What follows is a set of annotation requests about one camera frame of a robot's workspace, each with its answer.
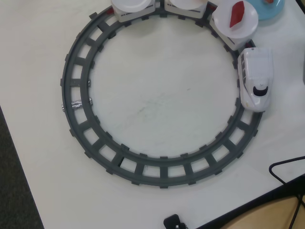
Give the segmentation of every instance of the toy train track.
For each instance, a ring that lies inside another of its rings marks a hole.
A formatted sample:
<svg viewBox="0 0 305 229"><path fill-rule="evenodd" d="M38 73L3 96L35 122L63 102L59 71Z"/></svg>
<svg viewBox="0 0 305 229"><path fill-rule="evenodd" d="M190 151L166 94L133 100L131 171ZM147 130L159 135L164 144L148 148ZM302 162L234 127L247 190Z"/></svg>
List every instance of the toy train track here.
<svg viewBox="0 0 305 229"><path fill-rule="evenodd" d="M201 19L195 19L190 17L184 17L174 13L165 11L164 2L161 1L161 6L156 9L155 12L145 15L142 17L142 20L149 19L153 15L159 15L160 17L166 18L167 15L178 16L179 19L191 19L195 22L196 25L200 27L206 27L211 30L211 33L214 37L218 37L217 33L209 25L209 19L212 12L216 9L212 3L208 3L207 9ZM69 54L66 57L66 64L63 71L63 77L61 80L62 87L62 99L63 105L62 109L66 114L68 123L70 125L70 132L73 137L75 137L81 146L85 150L85 154L94 159L100 165L106 168L106 171L110 174L116 174L120 177L123 177L131 181L135 185L146 184L152 186L159 186L160 188L168 188L169 186L176 186L182 184L195 184L196 181L203 178L209 177L211 175L218 175L222 172L222 169L234 161L236 158L239 158L243 154L243 150L246 148L248 143L251 141L252 137L256 135L257 128L260 123L262 113L253 113L252 120L250 124L246 124L241 121L244 108L241 105L240 98L236 99L235 106L236 111L233 116L228 119L228 125L223 132L220 132L215 140L203 147L199 148L197 152L191 154L183 154L179 157L168 158L160 157L154 158L149 157L145 154L137 154L129 150L128 146L123 144L116 143L112 136L105 132L100 126L98 117L92 111L92 100L89 97L88 84L90 84L90 70L94 67L94 57L97 52L101 52L103 49L103 44L107 39L111 39L116 35L116 31L122 26L130 26L132 21L126 22L115 22L109 26L105 21L113 16L113 9L109 7L97 14L94 13L90 16L91 21L87 26L79 33L73 46L70 49ZM102 31L102 34L99 38L94 41L90 38L90 34L96 29L99 28ZM88 52L87 57L81 58L78 57L83 45L89 45L91 47ZM233 57L233 66L237 68L237 58L239 55L238 51L232 51L227 45L224 45L227 52L230 52ZM255 47L253 42L250 41L246 44L246 47ZM72 79L72 71L74 65L81 65L82 72L80 79ZM80 87L81 92L81 101L72 101L71 99L71 88ZM74 110L76 108L83 109L87 117L87 121L79 124L76 121ZM84 132L92 128L99 139L94 143L90 144L87 138L84 135ZM236 145L230 141L229 137L232 135L234 130L239 128L244 131L243 138ZM108 146L112 149L116 155L112 161L103 157L99 150L103 146ZM225 146L229 153L219 161L213 157L212 153L217 150L219 147ZM124 159L134 161L136 163L136 169L133 172L127 171L120 167ZM193 172L192 162L205 158L209 164L208 168L205 168L198 172ZM148 177L143 175L143 170L145 166L153 166L160 168L160 177ZM170 167L183 166L185 170L185 175L180 177L169 177L168 169Z"/></svg>

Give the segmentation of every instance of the white table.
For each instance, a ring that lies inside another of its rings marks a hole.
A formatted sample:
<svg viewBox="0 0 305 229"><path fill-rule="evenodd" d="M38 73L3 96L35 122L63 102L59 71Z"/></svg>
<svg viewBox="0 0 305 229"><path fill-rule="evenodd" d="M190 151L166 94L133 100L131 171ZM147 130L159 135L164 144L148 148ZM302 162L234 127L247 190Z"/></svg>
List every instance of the white table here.
<svg viewBox="0 0 305 229"><path fill-rule="evenodd" d="M89 15L109 5L0 0L0 105L45 229L162 229L174 213L193 229L280 186L269 165L305 154L305 16L296 2L286 0L283 12L260 22L253 38L257 46L273 48L275 66L272 106L256 138L220 175L166 190L106 173L71 137L61 111L65 56ZM191 21L137 23L109 41L95 61L94 111L118 142L135 151L192 152L212 140L234 111L230 56ZM289 181L305 172L305 163L275 172Z"/></svg>

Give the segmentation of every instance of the black object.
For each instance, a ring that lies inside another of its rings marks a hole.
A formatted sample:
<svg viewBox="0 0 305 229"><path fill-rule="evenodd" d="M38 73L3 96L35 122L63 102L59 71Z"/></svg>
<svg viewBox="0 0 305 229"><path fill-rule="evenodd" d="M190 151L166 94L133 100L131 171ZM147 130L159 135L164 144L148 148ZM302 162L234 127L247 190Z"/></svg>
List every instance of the black object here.
<svg viewBox="0 0 305 229"><path fill-rule="evenodd" d="M0 229L43 229L1 107Z"/></svg>
<svg viewBox="0 0 305 229"><path fill-rule="evenodd" d="M163 1L161 1L161 7L157 8L155 12L145 15L144 19L148 19L153 15L159 15L160 17L167 17L167 15L179 16L174 13L165 11L163 7ZM209 18L212 12L216 9L216 6L212 3L207 4L207 10L205 11L202 19L195 19L190 17L185 17L195 21L195 24L200 27L206 27L211 30L211 33L215 34L215 31L209 24ZM66 57L66 64L63 71L63 77L61 80L62 86L62 98L63 98L63 110L66 113L68 123L71 127L72 136L76 137L80 142L81 146L85 150L85 154L89 158L93 158L100 165L106 168L106 171L110 174L116 174L127 180L130 180L133 184L146 184L159 186L160 188L168 188L169 186L182 185L182 184L195 184L196 181L206 178L211 175L218 175L222 172L222 169L226 167L229 163L239 158L243 154L243 150L246 148L250 140L257 133L257 128L260 123L262 113L253 113L252 120L250 124L246 124L241 121L244 108L241 105L240 98L236 99L235 106L236 111L233 116L228 120L228 126L223 132L220 132L215 140L209 145L204 145L199 148L198 151L191 154L183 154L179 157L168 158L162 156L160 158L148 157L145 154L137 154L129 150L128 146L124 144L119 145L113 139L110 133L105 132L100 126L98 118L94 115L91 102L88 94L88 81L91 68L94 67L94 57L96 53L101 52L103 49L103 44L107 39L112 39L116 31L122 26L130 26L131 21L126 22L115 22L109 26L105 21L113 16L113 8L109 7L102 11L100 14L94 13L90 15L91 22L79 33L74 42L69 54ZM90 34L96 29L102 30L100 37L94 41L89 38ZM87 54L86 59L78 57L78 53L82 46L87 44L91 46L90 51ZM249 42L246 46L255 47L253 42ZM227 45L224 45L227 52L233 57L233 65L237 68L237 58L239 56L238 51L232 51ZM72 79L72 71L75 64L82 65L81 79L75 84ZM73 102L71 100L71 87L80 85L81 91L81 102L84 112L87 117L87 121L78 124L75 118L74 110L71 106ZM84 131L92 128L99 139L91 145L87 138L84 136ZM229 137L234 132L236 128L244 131L244 136L240 142L235 145L230 141ZM108 146L112 149L116 155L112 161L104 158L99 150L104 146ZM225 146L229 153L221 160L216 161L212 153L219 147ZM128 160L134 161L136 165L135 172L127 171L120 168L122 161L127 158ZM209 167L193 172L192 162L205 158L209 164ZM180 177L168 177L168 168L174 166L183 166L185 170L185 175ZM143 170L145 166L153 166L160 168L160 177L148 177L143 175Z"/></svg>
<svg viewBox="0 0 305 229"><path fill-rule="evenodd" d="M181 223L179 216L174 214L163 221L166 229L188 229L185 223Z"/></svg>

